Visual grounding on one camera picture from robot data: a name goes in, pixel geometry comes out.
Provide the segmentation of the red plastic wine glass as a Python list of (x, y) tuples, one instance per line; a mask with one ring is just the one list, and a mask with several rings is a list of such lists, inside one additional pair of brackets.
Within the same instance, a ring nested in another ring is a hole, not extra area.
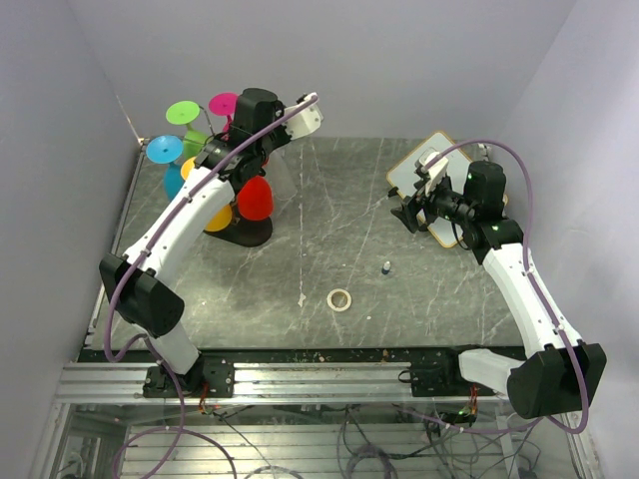
[(250, 179), (237, 195), (237, 209), (248, 221), (267, 219), (274, 210), (273, 192), (264, 177)]

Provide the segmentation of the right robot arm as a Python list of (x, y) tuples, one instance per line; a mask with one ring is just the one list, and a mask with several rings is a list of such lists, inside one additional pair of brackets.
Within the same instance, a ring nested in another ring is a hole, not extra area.
[(447, 166), (447, 159), (433, 166), (416, 163), (413, 191), (403, 195), (392, 213), (412, 233), (435, 220), (461, 228), (467, 248), (493, 279), (515, 320), (525, 357), (515, 360), (487, 348), (463, 350), (458, 360), (441, 368), (441, 386), (458, 395), (481, 384), (506, 395), (525, 419), (585, 412), (607, 362), (603, 348), (582, 339), (544, 287), (523, 244), (523, 230), (504, 212), (502, 168), (470, 164), (458, 193)]

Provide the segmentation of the white tape roll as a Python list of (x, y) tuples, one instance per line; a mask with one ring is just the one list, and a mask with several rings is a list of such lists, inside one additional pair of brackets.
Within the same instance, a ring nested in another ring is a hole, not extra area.
[(328, 293), (326, 303), (332, 311), (344, 312), (350, 309), (352, 305), (352, 297), (347, 290), (343, 288), (335, 288)]

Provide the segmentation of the pink plastic wine glass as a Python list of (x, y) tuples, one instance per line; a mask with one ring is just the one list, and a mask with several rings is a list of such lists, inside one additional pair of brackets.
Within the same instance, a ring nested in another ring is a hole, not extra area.
[(214, 96), (209, 101), (209, 110), (218, 117), (224, 117), (226, 123), (222, 128), (223, 132), (227, 132), (234, 118), (238, 94), (234, 92), (224, 92)]

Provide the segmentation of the green plastic wine glass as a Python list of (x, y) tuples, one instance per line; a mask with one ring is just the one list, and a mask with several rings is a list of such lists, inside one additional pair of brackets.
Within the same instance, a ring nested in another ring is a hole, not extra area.
[(194, 122), (202, 112), (200, 105), (190, 100), (176, 102), (166, 111), (166, 120), (170, 124), (186, 128), (183, 137), (184, 161), (196, 157), (214, 135), (212, 132), (205, 133), (194, 128)]

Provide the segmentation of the orange plastic wine glass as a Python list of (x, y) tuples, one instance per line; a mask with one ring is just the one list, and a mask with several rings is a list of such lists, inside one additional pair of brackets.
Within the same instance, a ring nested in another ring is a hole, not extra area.
[[(182, 164), (180, 169), (180, 174), (182, 179), (185, 181), (192, 169), (195, 167), (195, 157), (190, 157)], [(218, 233), (227, 228), (234, 218), (233, 210), (230, 204), (225, 205), (221, 208), (215, 216), (209, 221), (209, 223), (205, 226), (204, 232), (206, 234), (212, 235), (213, 233)]]

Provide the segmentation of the white board yellow rim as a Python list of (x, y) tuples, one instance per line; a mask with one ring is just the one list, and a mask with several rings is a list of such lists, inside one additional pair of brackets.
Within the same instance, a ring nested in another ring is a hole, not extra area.
[[(437, 131), (418, 144), (407, 156), (392, 167), (386, 174), (391, 188), (396, 188), (400, 197), (412, 196), (414, 184), (419, 180), (415, 173), (416, 163), (425, 162), (432, 154), (439, 153), (452, 146), (451, 140), (444, 132)], [(487, 160), (488, 151), (484, 144), (462, 147), (446, 156), (448, 158), (447, 174), (451, 180), (451, 188), (463, 193), (468, 167), (473, 161)], [(450, 221), (436, 219), (428, 225), (428, 231), (445, 248), (457, 245)]]

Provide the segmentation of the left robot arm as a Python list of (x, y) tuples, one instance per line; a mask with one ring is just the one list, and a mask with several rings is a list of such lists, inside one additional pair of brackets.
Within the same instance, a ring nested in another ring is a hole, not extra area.
[(184, 301), (173, 275), (205, 226), (260, 176), (271, 154), (315, 132), (322, 122), (315, 93), (285, 106), (268, 90), (247, 88), (236, 99), (228, 128), (204, 141), (178, 193), (122, 254), (106, 254), (99, 272), (109, 300), (107, 319), (120, 315), (170, 371), (182, 396), (203, 386), (201, 352), (181, 324)]

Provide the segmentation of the aluminium mounting rail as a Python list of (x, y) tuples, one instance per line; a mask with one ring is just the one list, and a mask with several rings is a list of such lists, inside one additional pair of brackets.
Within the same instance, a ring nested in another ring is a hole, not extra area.
[[(64, 367), (55, 398), (75, 404), (166, 404), (178, 401), (168, 374), (134, 352), (120, 363), (76, 362)], [(450, 349), (364, 350), (354, 361), (334, 362), (318, 351), (297, 351), (294, 362), (278, 362), (270, 351), (254, 361), (238, 354), (212, 354), (203, 377), (185, 393), (187, 404), (293, 405), (339, 403), (418, 403), (427, 399), (466, 399), (472, 390), (501, 398), (459, 375)]]

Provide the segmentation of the clear plastic cup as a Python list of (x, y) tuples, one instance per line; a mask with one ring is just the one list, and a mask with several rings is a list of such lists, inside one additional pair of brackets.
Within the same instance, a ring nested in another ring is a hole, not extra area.
[(279, 201), (288, 201), (297, 194), (297, 187), (282, 155), (278, 151), (270, 153), (264, 166), (266, 179)]

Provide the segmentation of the blue plastic wine glass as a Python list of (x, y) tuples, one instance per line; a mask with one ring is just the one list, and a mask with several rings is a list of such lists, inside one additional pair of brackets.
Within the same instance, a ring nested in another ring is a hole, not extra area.
[(166, 166), (163, 185), (171, 201), (184, 185), (179, 159), (184, 150), (183, 142), (173, 135), (162, 135), (150, 141), (146, 148), (147, 158), (156, 165)]

